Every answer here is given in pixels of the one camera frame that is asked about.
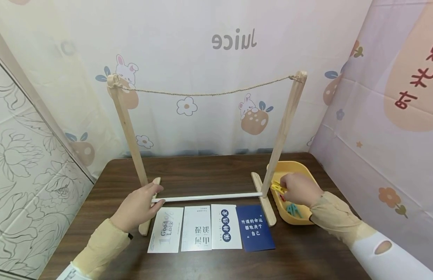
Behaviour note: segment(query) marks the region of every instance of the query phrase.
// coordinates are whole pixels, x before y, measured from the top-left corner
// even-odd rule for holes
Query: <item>brown table top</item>
[[[143,159],[149,180],[161,177],[159,197],[252,192],[251,172],[266,173],[269,154]],[[309,153],[282,154],[310,170],[320,187],[345,201],[341,192]],[[67,230],[39,279],[56,279],[86,246],[101,222],[112,216],[124,198],[140,187],[132,159],[114,159],[101,176]],[[212,250],[147,254],[148,236],[135,229],[131,244],[115,259],[102,279],[370,279],[346,245],[315,226],[293,226],[279,216],[269,194],[277,224],[270,228],[276,249],[259,252]],[[258,198],[168,203],[167,207],[221,204],[260,204]]]

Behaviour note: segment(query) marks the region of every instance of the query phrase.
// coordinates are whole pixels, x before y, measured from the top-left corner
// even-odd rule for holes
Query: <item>white rod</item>
[[[246,192],[243,194],[214,194],[214,195],[196,195],[196,196],[182,196],[177,198],[153,198],[151,203],[157,203],[160,200],[165,200],[166,202],[174,202],[174,201],[192,201],[192,200],[222,200],[224,198],[249,198],[255,196],[262,196],[262,192]]]

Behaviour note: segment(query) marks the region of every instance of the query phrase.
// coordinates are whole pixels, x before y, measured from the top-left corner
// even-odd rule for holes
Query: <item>yellow plastic tray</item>
[[[275,168],[275,171],[273,173],[272,180],[277,180],[280,182],[280,178],[284,176],[287,173],[290,172],[299,172],[302,174],[305,174],[308,178],[316,182],[314,180],[313,175],[311,175],[308,168],[305,167],[302,163],[296,162],[296,161],[279,161],[277,163],[277,167]],[[271,189],[272,197],[275,201],[275,204],[277,205],[277,209],[279,210],[280,217],[287,222],[288,224],[294,224],[294,225],[308,225],[313,224],[309,219],[311,216],[310,209],[305,205],[297,205],[297,208],[299,209],[299,212],[302,214],[302,218],[293,216],[289,214],[286,211],[286,207],[290,205],[291,203],[289,201],[282,201],[280,198],[279,192]]]

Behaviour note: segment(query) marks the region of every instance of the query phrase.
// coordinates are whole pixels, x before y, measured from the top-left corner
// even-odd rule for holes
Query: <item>clothespin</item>
[[[284,187],[282,187],[280,185],[280,183],[276,180],[273,180],[271,183],[271,189],[279,192],[279,194],[285,194],[285,192],[287,191],[287,189],[285,189]]]
[[[298,214],[299,217],[302,218],[302,214],[300,213],[298,207],[294,203],[291,203],[290,205],[288,205],[288,207],[286,207],[286,211],[293,216],[296,216],[296,214]]]

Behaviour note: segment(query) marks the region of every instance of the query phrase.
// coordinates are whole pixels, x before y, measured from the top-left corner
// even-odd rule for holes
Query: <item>blue card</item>
[[[237,205],[237,216],[246,252],[275,249],[266,217],[260,205]]]

